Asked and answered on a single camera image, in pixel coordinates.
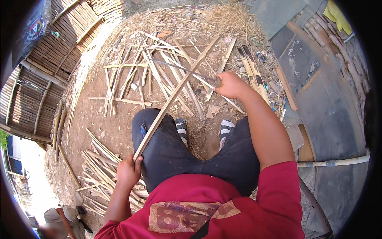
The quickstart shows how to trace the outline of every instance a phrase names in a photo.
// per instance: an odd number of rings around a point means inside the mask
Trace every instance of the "left hand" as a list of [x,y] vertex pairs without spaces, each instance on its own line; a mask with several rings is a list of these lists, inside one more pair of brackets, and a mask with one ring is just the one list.
[[134,163],[134,154],[130,154],[119,163],[117,168],[117,184],[126,188],[133,188],[141,178],[143,156],[139,156]]

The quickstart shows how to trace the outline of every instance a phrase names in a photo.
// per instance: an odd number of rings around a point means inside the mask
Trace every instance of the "white pipe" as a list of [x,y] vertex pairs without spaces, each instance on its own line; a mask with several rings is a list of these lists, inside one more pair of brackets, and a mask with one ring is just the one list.
[[343,160],[329,160],[323,162],[304,162],[297,163],[297,167],[334,167],[339,165],[349,165],[349,164],[359,164],[368,162],[370,160],[370,155],[361,156],[358,158],[343,159]]

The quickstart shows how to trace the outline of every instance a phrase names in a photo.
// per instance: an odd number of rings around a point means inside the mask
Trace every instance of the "bamboo pole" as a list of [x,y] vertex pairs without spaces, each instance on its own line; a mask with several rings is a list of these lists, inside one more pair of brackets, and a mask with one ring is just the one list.
[[64,159],[64,162],[65,162],[66,166],[68,167],[68,170],[69,170],[70,174],[72,175],[72,178],[73,178],[74,181],[76,182],[77,186],[78,186],[79,188],[81,188],[81,184],[80,184],[79,181],[77,180],[76,175],[74,174],[72,168],[70,167],[70,164],[69,164],[67,158],[65,157],[64,150],[62,149],[62,147],[61,147],[60,144],[58,144],[58,148],[60,149],[62,158]]
[[16,86],[17,86],[17,82],[19,81],[19,77],[20,77],[20,74],[21,74],[21,70],[23,69],[23,66],[21,66],[18,74],[17,74],[17,77],[15,79],[15,82],[13,83],[13,87],[12,87],[12,90],[11,90],[11,95],[9,96],[9,101],[8,101],[8,108],[6,110],[6,118],[5,118],[5,124],[8,125],[8,121],[9,121],[9,114],[11,112],[11,105],[12,105],[12,99],[13,99],[13,95],[15,93],[15,89],[16,89]]
[[55,148],[55,161],[58,162],[58,146],[60,145],[61,142],[61,136],[62,136],[62,129],[64,128],[64,123],[65,123],[65,117],[67,114],[66,108],[62,112],[61,119],[60,119],[60,124],[58,126],[58,131],[57,131],[57,139],[56,139],[56,148]]
[[45,100],[45,98],[47,97],[48,90],[49,90],[51,84],[52,84],[52,82],[50,81],[50,82],[48,83],[47,87],[45,88],[44,94],[42,95],[42,98],[41,98],[41,101],[40,101],[40,105],[39,105],[39,110],[37,111],[36,121],[35,121],[35,123],[34,123],[34,129],[33,129],[33,134],[34,134],[34,135],[37,133],[37,125],[38,125],[38,123],[39,123],[39,119],[40,119],[40,114],[41,114],[42,106],[43,106],[43,104],[44,104],[44,100]]
[[55,23],[69,8],[73,7],[74,4],[76,4],[78,0],[74,0],[70,5],[68,5],[66,8],[64,8],[53,20],[52,25]]
[[57,142],[57,130],[58,130],[58,124],[60,122],[60,117],[61,117],[61,111],[62,111],[62,106],[64,105],[64,102],[61,101],[60,105],[58,106],[58,112],[57,112],[57,117],[56,121],[54,122],[54,129],[53,129],[53,149],[56,148],[56,142]]
[[24,67],[29,69],[31,72],[36,74],[38,77],[41,77],[44,80],[52,81],[53,83],[57,84],[58,86],[62,88],[66,88],[68,83],[63,83],[62,81],[54,78],[53,76],[48,75],[47,73],[43,72],[42,70],[38,69],[37,67],[33,66],[29,62],[25,60],[21,60],[20,64],[22,64]]

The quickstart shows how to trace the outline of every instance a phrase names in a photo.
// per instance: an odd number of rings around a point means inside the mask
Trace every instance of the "logo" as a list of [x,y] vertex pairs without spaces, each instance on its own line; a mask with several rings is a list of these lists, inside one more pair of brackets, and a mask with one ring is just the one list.
[[30,24],[28,24],[28,28],[28,41],[34,41],[40,36],[42,36],[45,30],[45,21],[42,18],[42,16],[39,17],[36,21],[32,21]]

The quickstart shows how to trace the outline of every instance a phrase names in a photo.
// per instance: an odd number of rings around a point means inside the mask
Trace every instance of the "right hand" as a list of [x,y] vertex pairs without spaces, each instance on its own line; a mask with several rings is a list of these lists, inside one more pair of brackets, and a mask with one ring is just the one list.
[[216,93],[230,99],[239,99],[250,87],[235,72],[216,74],[222,80],[221,87],[214,87]]
[[70,231],[68,233],[68,236],[71,238],[71,239],[76,239],[76,235],[74,234],[74,232]]

